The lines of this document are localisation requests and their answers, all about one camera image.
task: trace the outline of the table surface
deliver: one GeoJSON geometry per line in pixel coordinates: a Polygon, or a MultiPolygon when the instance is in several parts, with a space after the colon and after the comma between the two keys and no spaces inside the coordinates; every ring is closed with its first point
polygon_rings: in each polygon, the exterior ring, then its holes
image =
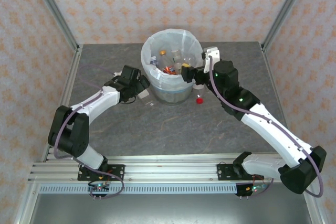
{"type": "MultiPolygon", "coordinates": [[[[232,60],[239,71],[240,85],[256,95],[270,113],[284,123],[258,42],[204,42],[201,45],[203,48],[216,46],[222,59],[232,60]]],[[[117,72],[124,65],[130,65],[143,71],[141,48],[142,44],[84,45],[79,67],[92,63],[117,72]]],[[[80,74],[100,86],[112,78],[98,68],[86,68],[80,74]]],[[[70,105],[96,92],[76,76],[70,105]]],[[[187,101],[174,106],[156,101],[154,106],[146,108],[139,100],[113,106],[91,123],[90,145],[105,156],[274,151],[256,132],[228,115],[208,90],[201,105],[196,104],[192,94],[187,101]]]]}

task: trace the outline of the plastic bin liner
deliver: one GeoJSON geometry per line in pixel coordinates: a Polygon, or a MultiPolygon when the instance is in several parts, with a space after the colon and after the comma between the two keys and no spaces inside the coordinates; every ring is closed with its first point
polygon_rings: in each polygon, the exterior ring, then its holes
{"type": "Polygon", "coordinates": [[[166,50],[166,55],[172,57],[171,52],[175,49],[181,51],[185,63],[193,67],[200,67],[203,64],[201,44],[187,30],[160,31],[149,37],[141,49],[141,63],[151,85],[163,91],[182,91],[193,85],[193,83],[183,81],[181,75],[169,75],[150,64],[151,56],[160,58],[160,50],[166,50]]]}

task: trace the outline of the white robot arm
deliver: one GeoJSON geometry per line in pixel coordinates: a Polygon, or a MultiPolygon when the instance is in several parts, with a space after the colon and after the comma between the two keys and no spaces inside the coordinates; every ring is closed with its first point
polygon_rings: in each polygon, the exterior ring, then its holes
{"type": "Polygon", "coordinates": [[[105,83],[101,91],[79,104],[71,107],[60,106],[56,110],[48,143],[52,146],[56,144],[57,149],[70,154],[72,158],[92,169],[107,172],[106,158],[89,145],[89,125],[105,110],[120,102],[127,102],[149,85],[147,78],[141,75],[139,69],[124,66],[121,75],[105,83]],[[72,125],[72,128],[65,127],[61,131],[64,124],[72,125]]]}
{"type": "Polygon", "coordinates": [[[263,137],[282,158],[264,158],[249,152],[242,153],[225,167],[232,180],[253,174],[281,179],[291,191],[301,194],[316,178],[324,165],[325,150],[312,148],[267,111],[260,100],[250,91],[239,86],[238,70],[232,61],[221,60],[216,47],[205,48],[202,54],[205,66],[193,68],[182,65],[184,81],[205,84],[220,99],[222,107],[237,120],[248,125],[263,137]]]}

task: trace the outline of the red bottle cap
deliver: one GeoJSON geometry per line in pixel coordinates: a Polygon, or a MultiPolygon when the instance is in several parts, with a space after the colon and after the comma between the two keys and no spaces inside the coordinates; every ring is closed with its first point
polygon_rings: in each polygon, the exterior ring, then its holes
{"type": "Polygon", "coordinates": [[[203,103],[203,99],[202,98],[197,98],[196,99],[196,103],[197,104],[202,104],[203,103]]]}

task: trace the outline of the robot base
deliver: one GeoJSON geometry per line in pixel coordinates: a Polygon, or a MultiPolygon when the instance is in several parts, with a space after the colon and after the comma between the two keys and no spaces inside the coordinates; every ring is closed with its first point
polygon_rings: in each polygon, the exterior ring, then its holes
{"type": "MultiPolygon", "coordinates": [[[[107,173],[116,175],[124,180],[125,165],[107,165],[107,168],[104,170],[106,170],[107,173]]],[[[83,166],[79,166],[77,179],[78,181],[118,181],[116,178],[95,173],[83,166]]]]}
{"type": "MultiPolygon", "coordinates": [[[[253,180],[253,175],[241,170],[240,173],[234,168],[233,164],[218,164],[217,165],[218,180],[253,180]]],[[[263,176],[254,178],[255,180],[264,179],[263,176]]]]}

